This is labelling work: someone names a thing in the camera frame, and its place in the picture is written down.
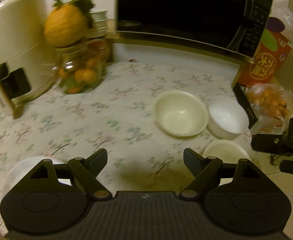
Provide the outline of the cream bowl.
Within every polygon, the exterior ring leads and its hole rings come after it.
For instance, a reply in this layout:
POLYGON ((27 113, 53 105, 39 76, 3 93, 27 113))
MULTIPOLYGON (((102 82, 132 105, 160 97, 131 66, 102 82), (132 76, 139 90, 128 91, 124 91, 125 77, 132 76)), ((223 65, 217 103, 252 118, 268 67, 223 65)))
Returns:
POLYGON ((209 122, 206 105, 198 97, 181 90, 169 90, 157 96, 152 117, 161 130, 174 137, 195 136, 209 122))
POLYGON ((217 157, 223 163, 237 164, 239 159, 252 161, 248 153, 236 142, 231 140, 214 140, 203 151, 202 157, 217 157))

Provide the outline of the white bowl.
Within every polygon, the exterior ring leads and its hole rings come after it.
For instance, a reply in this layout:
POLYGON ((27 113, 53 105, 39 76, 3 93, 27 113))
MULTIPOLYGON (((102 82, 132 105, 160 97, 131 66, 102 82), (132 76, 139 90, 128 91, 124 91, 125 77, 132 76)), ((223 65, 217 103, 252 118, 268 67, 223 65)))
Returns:
POLYGON ((215 96, 208 101, 208 129, 217 138, 233 140, 249 127, 245 110, 234 99, 215 96))

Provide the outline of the white plate with swirls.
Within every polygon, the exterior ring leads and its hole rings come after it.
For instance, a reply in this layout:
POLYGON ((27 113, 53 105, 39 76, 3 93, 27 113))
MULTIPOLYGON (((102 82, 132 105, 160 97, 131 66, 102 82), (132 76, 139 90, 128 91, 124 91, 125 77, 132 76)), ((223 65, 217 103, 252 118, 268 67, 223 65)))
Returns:
POLYGON ((4 180, 2 187, 2 199, 29 171, 31 171, 43 159, 46 159, 46 157, 35 156, 24 159, 23 161, 16 164, 10 170, 4 180))

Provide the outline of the plastic bag of kumquats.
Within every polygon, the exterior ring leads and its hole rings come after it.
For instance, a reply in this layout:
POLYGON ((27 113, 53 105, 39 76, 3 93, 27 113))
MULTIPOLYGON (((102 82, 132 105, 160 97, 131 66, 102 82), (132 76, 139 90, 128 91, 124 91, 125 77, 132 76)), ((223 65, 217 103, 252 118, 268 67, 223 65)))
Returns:
POLYGON ((257 83, 245 88, 245 95, 257 117, 252 134, 283 134, 293 118, 293 93, 280 85, 257 83))

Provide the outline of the floral tablecloth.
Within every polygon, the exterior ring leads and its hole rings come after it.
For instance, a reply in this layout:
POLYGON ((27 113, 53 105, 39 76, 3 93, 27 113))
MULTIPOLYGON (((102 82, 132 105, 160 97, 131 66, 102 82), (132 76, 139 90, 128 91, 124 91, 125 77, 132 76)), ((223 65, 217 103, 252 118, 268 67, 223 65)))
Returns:
MULTIPOLYGON (((121 62, 110 65, 104 81, 89 92, 64 94, 54 86, 29 102, 18 119, 0 110, 0 202, 4 180, 20 161, 41 156, 66 162, 100 148, 107 150, 108 163, 98 180, 111 192, 181 191, 193 178, 183 150, 200 153, 214 136, 204 130, 174 138, 159 129, 153 102, 172 89, 205 103, 218 95, 234 98, 229 81, 219 75, 121 62)), ((0 232, 7 232, 1 215, 0 232)))

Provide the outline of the red gift box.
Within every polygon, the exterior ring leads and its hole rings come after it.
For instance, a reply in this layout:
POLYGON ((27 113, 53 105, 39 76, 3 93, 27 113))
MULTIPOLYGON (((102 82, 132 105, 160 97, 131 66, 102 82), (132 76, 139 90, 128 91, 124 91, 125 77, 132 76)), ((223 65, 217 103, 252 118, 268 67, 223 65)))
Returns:
POLYGON ((275 72, 293 48, 290 40, 283 35, 285 24, 276 17, 270 17, 253 56, 252 63, 240 68, 237 83, 242 86, 269 83, 275 72))

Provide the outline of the glass jar of oranges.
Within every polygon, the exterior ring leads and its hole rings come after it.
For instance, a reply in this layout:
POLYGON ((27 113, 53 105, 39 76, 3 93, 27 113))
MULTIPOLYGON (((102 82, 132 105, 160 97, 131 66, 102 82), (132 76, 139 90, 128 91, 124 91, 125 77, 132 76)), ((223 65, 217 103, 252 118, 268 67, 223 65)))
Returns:
POLYGON ((83 93, 100 85, 105 68, 99 50, 83 38, 66 47, 55 48, 54 75, 65 94, 83 93))

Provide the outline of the white air fryer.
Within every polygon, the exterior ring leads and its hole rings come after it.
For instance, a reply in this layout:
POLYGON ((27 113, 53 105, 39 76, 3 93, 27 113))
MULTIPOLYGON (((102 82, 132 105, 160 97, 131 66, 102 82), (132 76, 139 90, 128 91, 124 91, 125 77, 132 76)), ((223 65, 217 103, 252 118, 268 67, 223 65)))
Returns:
POLYGON ((8 116, 54 83, 54 50, 43 33, 46 17, 46 0, 0 3, 0 107, 8 116))

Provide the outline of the clear plastic bag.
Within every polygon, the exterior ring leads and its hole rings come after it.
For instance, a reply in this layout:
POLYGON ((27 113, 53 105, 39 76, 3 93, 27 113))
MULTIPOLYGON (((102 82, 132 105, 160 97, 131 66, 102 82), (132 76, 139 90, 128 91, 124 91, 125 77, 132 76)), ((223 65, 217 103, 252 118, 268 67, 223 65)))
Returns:
POLYGON ((279 19, 284 24, 284 30, 280 33, 293 42, 293 12, 284 2, 275 2, 272 5, 271 16, 279 19))

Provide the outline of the black microwave oven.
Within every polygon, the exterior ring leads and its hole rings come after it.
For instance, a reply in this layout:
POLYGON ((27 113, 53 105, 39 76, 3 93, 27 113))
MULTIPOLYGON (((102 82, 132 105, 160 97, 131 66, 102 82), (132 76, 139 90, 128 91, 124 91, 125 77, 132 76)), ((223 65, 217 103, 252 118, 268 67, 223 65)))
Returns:
POLYGON ((180 38, 251 59, 273 0, 116 0, 117 31, 180 38))

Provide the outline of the large pomelo with leaves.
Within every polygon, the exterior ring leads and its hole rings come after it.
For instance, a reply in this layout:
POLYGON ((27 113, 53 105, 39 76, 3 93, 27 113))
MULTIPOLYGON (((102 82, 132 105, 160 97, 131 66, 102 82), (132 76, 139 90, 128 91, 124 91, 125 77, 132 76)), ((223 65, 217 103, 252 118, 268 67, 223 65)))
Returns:
POLYGON ((94 7, 92 0, 55 0, 44 24, 47 42, 55 48, 63 48, 85 38, 93 25, 90 10, 94 7))

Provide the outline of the stacked white cups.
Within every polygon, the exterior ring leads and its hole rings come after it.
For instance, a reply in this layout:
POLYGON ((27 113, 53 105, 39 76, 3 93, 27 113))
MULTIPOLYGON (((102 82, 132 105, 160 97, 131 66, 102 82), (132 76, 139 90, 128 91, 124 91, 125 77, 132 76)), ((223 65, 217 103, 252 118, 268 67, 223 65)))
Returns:
POLYGON ((88 32, 88 38, 99 38, 107 35, 108 17, 107 10, 91 9, 90 16, 93 20, 92 27, 88 32))

